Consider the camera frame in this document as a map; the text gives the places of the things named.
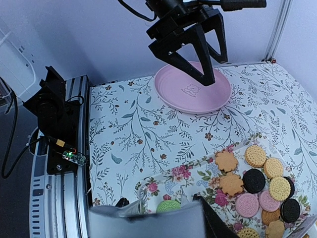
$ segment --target white tablecloth with leaf pattern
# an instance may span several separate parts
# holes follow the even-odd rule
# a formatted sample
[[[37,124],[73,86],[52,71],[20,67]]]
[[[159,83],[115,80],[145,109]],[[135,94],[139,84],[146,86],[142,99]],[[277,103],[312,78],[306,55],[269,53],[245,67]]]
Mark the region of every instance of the white tablecloth with leaf pattern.
[[[230,81],[226,106],[189,115],[165,105],[154,77],[96,86],[91,92],[90,180],[93,204],[136,200],[145,177],[264,132],[317,204],[317,104],[278,64],[218,68]],[[311,214],[317,214],[313,206]]]

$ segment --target floral tray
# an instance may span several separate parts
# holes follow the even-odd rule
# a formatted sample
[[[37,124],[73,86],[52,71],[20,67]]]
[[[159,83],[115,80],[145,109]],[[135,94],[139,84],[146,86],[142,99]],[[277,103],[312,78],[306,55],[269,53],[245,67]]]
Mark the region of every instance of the floral tray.
[[[295,184],[295,193],[292,198],[301,204],[301,216],[294,223],[285,223],[286,231],[284,237],[288,237],[306,219],[310,212],[310,203],[304,194],[302,187],[295,181],[295,176],[287,167],[279,152],[272,142],[263,134],[257,133],[243,142],[236,142],[224,150],[233,152],[239,164],[234,171],[242,178],[243,174],[252,167],[244,159],[244,153],[248,146],[259,145],[269,157],[279,158],[284,165],[284,175],[290,177]],[[236,197],[230,197],[219,188],[219,177],[224,175],[214,163],[214,155],[204,156],[200,160],[192,161],[186,165],[164,171],[153,177],[147,177],[138,182],[135,186],[135,193],[138,199],[147,194],[147,213],[155,213],[157,206],[164,200],[177,200],[180,202],[181,186],[189,201],[195,193],[199,193],[211,205],[216,213],[234,232],[243,227],[255,229],[260,237],[265,237],[266,226],[262,224],[260,208],[258,213],[251,218],[241,217],[235,209]],[[266,179],[265,190],[268,189],[269,181]]]

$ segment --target white wall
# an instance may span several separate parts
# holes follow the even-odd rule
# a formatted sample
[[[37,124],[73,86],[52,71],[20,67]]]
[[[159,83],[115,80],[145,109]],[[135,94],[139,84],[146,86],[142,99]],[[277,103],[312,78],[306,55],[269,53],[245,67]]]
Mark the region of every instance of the white wall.
[[[264,57],[281,0],[266,9],[224,13],[230,62]],[[144,0],[126,0],[151,16]],[[155,73],[164,65],[148,45],[151,26],[125,10],[117,0],[0,0],[0,17],[45,65],[64,78],[88,74],[93,83]],[[215,41],[208,36],[211,45]],[[191,49],[182,51],[189,60]]]
[[[317,3],[293,1],[277,62],[317,100]]]

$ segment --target metal frame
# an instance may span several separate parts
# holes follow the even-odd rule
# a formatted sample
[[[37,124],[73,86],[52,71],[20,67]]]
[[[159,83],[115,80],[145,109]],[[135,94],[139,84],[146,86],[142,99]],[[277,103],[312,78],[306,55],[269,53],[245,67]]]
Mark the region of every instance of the metal frame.
[[[85,103],[80,109],[78,151],[89,156],[88,115],[89,81],[87,76],[66,82],[66,99],[81,95]],[[47,156],[34,156],[30,186],[30,237],[33,238],[87,238],[88,196],[86,167],[77,173],[48,175]]]
[[[281,40],[293,0],[282,0],[275,26],[268,43],[263,61],[272,61]]]

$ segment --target pink sandwich cookie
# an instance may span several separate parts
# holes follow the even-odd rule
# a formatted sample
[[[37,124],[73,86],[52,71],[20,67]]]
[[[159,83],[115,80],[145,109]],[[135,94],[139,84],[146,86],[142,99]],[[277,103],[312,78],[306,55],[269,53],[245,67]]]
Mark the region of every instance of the pink sandwich cookie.
[[[242,217],[253,217],[259,210],[259,200],[253,194],[242,194],[236,200],[236,210],[237,213]]]
[[[266,210],[267,212],[275,212],[279,206],[281,205],[280,202],[275,201],[271,195],[269,194],[269,191],[263,191],[260,194],[259,197],[260,205],[263,208],[263,210]]]

